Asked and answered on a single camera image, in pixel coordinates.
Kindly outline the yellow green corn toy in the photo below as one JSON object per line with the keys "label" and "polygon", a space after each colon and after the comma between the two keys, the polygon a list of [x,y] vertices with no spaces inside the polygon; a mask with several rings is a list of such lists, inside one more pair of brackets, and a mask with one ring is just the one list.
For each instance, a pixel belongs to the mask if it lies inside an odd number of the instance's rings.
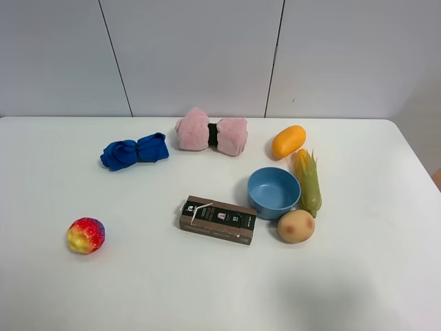
{"label": "yellow green corn toy", "polygon": [[293,156],[293,162],[294,174],[301,189],[299,208],[316,218],[318,211],[321,209],[322,196],[314,154],[309,154],[306,149],[300,149]]}

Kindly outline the pink rolled towel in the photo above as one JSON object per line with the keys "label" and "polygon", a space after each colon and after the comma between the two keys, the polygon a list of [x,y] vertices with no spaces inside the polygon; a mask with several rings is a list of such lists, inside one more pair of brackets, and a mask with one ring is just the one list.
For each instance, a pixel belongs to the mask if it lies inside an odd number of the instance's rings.
{"label": "pink rolled towel", "polygon": [[211,123],[207,114],[198,108],[179,119],[175,131],[182,150],[202,151],[213,147],[231,157],[244,151],[248,137],[246,118],[224,118]]}

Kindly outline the blue plastic bowl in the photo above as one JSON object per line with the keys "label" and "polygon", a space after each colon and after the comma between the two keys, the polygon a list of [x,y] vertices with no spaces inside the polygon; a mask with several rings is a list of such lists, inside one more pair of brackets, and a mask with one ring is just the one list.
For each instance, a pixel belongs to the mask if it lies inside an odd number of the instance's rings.
{"label": "blue plastic bowl", "polygon": [[300,196],[297,178],[281,168],[258,169],[247,180],[249,205],[266,220],[279,219],[293,210]]}

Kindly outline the brown coffee capsule box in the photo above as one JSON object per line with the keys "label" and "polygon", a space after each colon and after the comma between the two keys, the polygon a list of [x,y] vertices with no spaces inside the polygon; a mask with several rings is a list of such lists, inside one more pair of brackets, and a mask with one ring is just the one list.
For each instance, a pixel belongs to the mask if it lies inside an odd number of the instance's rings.
{"label": "brown coffee capsule box", "polygon": [[188,196],[179,218],[181,230],[250,245],[257,212],[254,209]]}

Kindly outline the orange mango toy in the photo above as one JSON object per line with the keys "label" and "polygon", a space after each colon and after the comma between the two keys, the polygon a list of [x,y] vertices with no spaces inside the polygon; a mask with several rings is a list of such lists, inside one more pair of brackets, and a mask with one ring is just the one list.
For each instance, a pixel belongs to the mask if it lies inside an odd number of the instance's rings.
{"label": "orange mango toy", "polygon": [[272,143],[271,151],[277,159],[286,156],[300,149],[306,141],[307,133],[302,126],[294,125],[285,128],[277,134]]}

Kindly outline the potato toy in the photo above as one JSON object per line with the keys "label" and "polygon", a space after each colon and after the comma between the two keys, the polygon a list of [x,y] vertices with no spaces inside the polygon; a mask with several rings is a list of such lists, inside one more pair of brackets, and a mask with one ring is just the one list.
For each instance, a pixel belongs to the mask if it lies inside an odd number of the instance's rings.
{"label": "potato toy", "polygon": [[293,210],[278,221],[278,233],[288,243],[302,243],[308,240],[315,230],[314,218],[304,210]]}

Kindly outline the blue rolled cloth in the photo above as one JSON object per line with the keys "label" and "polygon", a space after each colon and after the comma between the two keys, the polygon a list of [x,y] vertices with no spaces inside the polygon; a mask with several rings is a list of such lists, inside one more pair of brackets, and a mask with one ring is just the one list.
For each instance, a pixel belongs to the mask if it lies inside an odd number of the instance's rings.
{"label": "blue rolled cloth", "polygon": [[128,139],[109,144],[100,156],[102,165],[110,171],[119,171],[136,163],[156,163],[170,154],[166,136],[157,132],[137,141]]}

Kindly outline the red yellow spiky ball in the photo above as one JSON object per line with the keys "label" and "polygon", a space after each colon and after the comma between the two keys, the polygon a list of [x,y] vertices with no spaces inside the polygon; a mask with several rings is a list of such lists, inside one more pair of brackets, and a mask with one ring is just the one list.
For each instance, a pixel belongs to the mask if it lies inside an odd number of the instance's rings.
{"label": "red yellow spiky ball", "polygon": [[67,247],[75,253],[91,254],[105,241],[104,225],[97,219],[77,219],[66,232]]}

